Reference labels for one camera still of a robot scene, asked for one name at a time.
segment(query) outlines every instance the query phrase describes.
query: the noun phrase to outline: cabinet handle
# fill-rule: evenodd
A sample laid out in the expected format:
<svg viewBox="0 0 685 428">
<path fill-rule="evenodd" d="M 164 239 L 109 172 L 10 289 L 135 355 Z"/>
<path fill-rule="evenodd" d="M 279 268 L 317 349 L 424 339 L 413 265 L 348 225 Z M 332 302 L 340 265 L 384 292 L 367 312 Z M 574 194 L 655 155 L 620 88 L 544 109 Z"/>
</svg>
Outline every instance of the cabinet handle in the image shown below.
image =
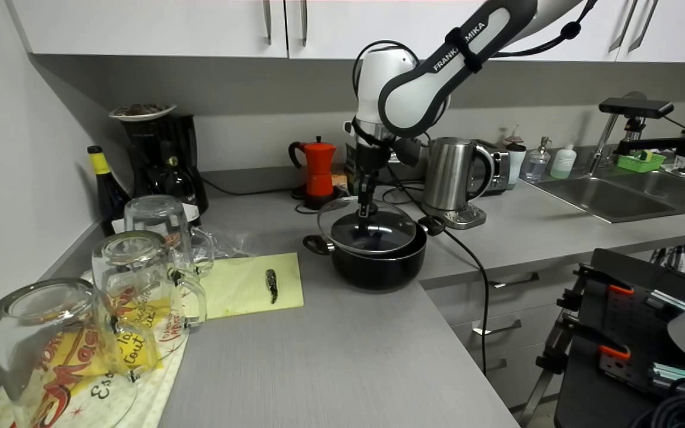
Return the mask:
<svg viewBox="0 0 685 428">
<path fill-rule="evenodd" d="M 494 358 L 494 361 L 485 364 L 485 371 L 501 371 L 501 368 L 507 368 L 507 365 L 508 365 L 507 358 Z"/>
<path fill-rule="evenodd" d="M 523 282 L 536 282 L 539 281 L 538 271 L 532 271 L 530 275 L 523 275 L 523 279 L 514 279 L 514 281 L 491 281 L 491 286 L 494 289 L 501 289 L 501 288 L 508 288 L 508 286 L 523 286 Z"/>
<path fill-rule="evenodd" d="M 624 44 L 627 25 L 631 25 L 631 18 L 636 15 L 636 4 L 638 4 L 638 0 L 631 3 L 627 15 L 624 10 L 620 24 L 619 24 L 620 32 L 608 42 L 608 53 Z"/>
<path fill-rule="evenodd" d="M 650 12 L 645 15 L 643 31 L 638 32 L 638 37 L 632 37 L 627 53 L 643 48 L 643 42 L 645 42 L 645 37 L 646 37 L 646 31 L 650 31 L 650 24 L 652 24 L 652 18 L 655 18 L 657 3 L 658 3 L 658 0 L 652 0 Z"/>
<path fill-rule="evenodd" d="M 507 333 L 507 330 L 516 330 L 516 328 L 520 328 L 523 325 L 523 321 L 520 318 L 514 318 L 514 323 L 508 323 L 508 325 L 501 325 L 501 328 L 492 328 L 492 330 L 484 330 L 484 325 L 475 325 L 475 328 L 470 328 L 475 336 L 499 336 L 499 333 Z"/>
<path fill-rule="evenodd" d="M 265 0 L 265 18 L 267 18 L 267 44 L 274 42 L 274 28 L 271 28 L 271 0 Z"/>
<path fill-rule="evenodd" d="M 299 42 L 302 42 L 302 48 L 308 48 L 309 44 L 309 0 L 302 0 L 302 37 L 299 37 Z"/>
</svg>

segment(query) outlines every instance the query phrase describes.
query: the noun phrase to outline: black cooking pot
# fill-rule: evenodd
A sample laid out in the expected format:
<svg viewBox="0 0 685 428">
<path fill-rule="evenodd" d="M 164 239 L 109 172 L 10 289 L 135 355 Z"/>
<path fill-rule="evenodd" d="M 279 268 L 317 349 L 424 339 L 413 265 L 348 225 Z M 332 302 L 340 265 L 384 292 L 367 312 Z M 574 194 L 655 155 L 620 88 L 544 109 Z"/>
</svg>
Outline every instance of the black cooking pot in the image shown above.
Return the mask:
<svg viewBox="0 0 685 428">
<path fill-rule="evenodd" d="M 420 268 L 429 235 L 417 229 L 413 239 L 387 254 L 361 254 L 340 249 L 321 235 L 302 237 L 302 244 L 317 254 L 331 254 L 335 271 L 352 286 L 367 289 L 396 289 L 407 286 Z"/>
</svg>

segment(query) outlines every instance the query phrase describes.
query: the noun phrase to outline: drawer handle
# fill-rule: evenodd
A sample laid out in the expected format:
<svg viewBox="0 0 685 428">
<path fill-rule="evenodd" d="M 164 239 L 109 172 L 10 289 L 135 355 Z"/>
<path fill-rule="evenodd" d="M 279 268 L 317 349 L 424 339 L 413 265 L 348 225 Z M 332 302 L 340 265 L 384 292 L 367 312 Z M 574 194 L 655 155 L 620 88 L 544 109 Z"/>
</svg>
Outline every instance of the drawer handle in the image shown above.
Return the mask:
<svg viewBox="0 0 685 428">
<path fill-rule="evenodd" d="M 514 323 L 508 323 L 508 325 L 501 325 L 501 328 L 492 328 L 492 330 L 484 330 L 481 325 L 475 325 L 475 328 L 470 328 L 475 336 L 499 336 L 499 333 L 507 333 L 507 330 L 516 330 L 516 328 L 520 328 L 523 325 L 523 321 L 520 318 L 514 318 Z"/>
<path fill-rule="evenodd" d="M 505 371 L 508 365 L 507 358 L 494 358 L 485 365 L 485 371 Z"/>
<path fill-rule="evenodd" d="M 271 28 L 271 0 L 265 0 L 265 24 L 267 24 L 267 44 L 274 42 L 274 28 Z"/>
<path fill-rule="evenodd" d="M 302 0 L 302 48 L 309 44 L 309 0 Z"/>
<path fill-rule="evenodd" d="M 538 271 L 532 271 L 530 275 L 523 275 L 523 279 L 514 279 L 514 281 L 491 281 L 491 286 L 494 289 L 501 289 L 501 288 L 508 288 L 508 286 L 523 286 L 523 282 L 536 282 L 536 281 L 539 281 Z"/>
<path fill-rule="evenodd" d="M 646 31 L 650 31 L 650 24 L 652 24 L 652 18 L 655 18 L 657 3 L 658 3 L 658 0 L 655 0 L 655 3 L 650 4 L 650 12 L 645 15 L 643 31 L 641 31 L 638 37 L 631 42 L 627 53 L 643 48 L 643 42 L 645 42 L 645 37 L 646 37 Z"/>
</svg>

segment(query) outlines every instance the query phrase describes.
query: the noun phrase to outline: pen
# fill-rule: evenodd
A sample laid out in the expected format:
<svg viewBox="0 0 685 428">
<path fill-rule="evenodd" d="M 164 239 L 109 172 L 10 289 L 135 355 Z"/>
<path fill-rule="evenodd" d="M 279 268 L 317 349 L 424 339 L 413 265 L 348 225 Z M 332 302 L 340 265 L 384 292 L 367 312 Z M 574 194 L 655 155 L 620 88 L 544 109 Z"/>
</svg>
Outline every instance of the pen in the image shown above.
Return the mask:
<svg viewBox="0 0 685 428">
<path fill-rule="evenodd" d="M 271 305 L 275 305 L 279 300 L 279 286 L 275 286 L 275 271 L 274 268 L 267 268 L 267 288 L 271 292 Z"/>
</svg>

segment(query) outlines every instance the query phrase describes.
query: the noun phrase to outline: stainless steel kettle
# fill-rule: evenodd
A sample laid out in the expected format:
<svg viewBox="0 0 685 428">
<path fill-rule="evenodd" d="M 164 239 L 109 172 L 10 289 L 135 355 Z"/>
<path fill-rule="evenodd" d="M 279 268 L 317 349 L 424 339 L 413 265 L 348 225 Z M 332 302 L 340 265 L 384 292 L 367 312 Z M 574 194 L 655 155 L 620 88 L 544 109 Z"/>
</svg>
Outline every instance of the stainless steel kettle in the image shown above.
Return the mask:
<svg viewBox="0 0 685 428">
<path fill-rule="evenodd" d="M 485 164 L 481 186 L 470 186 L 473 162 Z M 448 229 L 473 229 L 485 224 L 485 211 L 468 205 L 491 186 L 492 156 L 481 139 L 437 138 L 429 145 L 429 179 L 424 191 L 424 208 L 437 216 Z"/>
</svg>

